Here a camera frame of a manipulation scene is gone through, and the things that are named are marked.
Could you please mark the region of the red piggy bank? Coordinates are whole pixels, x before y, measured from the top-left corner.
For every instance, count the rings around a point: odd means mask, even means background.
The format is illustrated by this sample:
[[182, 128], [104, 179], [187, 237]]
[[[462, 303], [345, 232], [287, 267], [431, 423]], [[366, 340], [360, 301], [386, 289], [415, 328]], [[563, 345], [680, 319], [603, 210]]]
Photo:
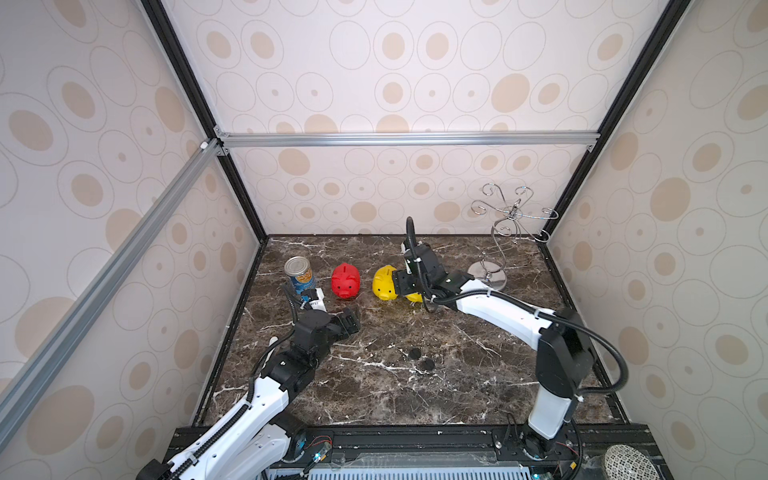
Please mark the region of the red piggy bank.
[[359, 270], [349, 263], [336, 267], [331, 276], [332, 292], [342, 300], [354, 299], [358, 296], [361, 285]]

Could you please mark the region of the yellow piggy bank back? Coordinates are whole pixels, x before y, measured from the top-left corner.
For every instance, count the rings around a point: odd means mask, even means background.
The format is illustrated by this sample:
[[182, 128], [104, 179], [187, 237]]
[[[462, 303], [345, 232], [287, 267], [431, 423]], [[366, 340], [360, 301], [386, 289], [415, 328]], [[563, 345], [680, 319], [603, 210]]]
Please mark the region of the yellow piggy bank back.
[[372, 291], [374, 295], [383, 301], [391, 301], [398, 298], [395, 290], [393, 274], [396, 268], [392, 265], [386, 265], [379, 268], [373, 277]]

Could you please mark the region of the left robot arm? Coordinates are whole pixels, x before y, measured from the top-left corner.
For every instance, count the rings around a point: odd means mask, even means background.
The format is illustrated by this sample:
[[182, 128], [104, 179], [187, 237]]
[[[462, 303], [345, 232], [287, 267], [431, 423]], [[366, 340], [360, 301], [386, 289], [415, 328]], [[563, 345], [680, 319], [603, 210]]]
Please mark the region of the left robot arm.
[[256, 479], [293, 441], [276, 423], [314, 380], [334, 343], [360, 331], [357, 307], [329, 313], [320, 298], [299, 309], [288, 294], [292, 328], [257, 360], [243, 397], [217, 423], [167, 462], [149, 461], [138, 479]]

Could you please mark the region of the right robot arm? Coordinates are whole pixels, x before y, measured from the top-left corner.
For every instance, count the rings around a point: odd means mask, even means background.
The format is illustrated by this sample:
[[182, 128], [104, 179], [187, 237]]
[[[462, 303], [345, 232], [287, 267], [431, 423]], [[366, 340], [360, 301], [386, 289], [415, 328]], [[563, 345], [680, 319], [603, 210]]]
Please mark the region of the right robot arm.
[[[392, 274], [394, 292], [417, 293], [426, 303], [477, 317], [536, 352], [539, 389], [521, 435], [530, 456], [546, 455], [585, 396], [613, 393], [628, 383], [629, 368], [623, 355], [602, 335], [584, 326], [575, 311], [536, 307], [491, 288], [467, 272], [449, 272], [431, 247], [413, 236], [403, 242], [401, 251], [405, 268]], [[597, 360], [596, 345], [619, 367], [618, 379], [607, 387], [582, 384]]]

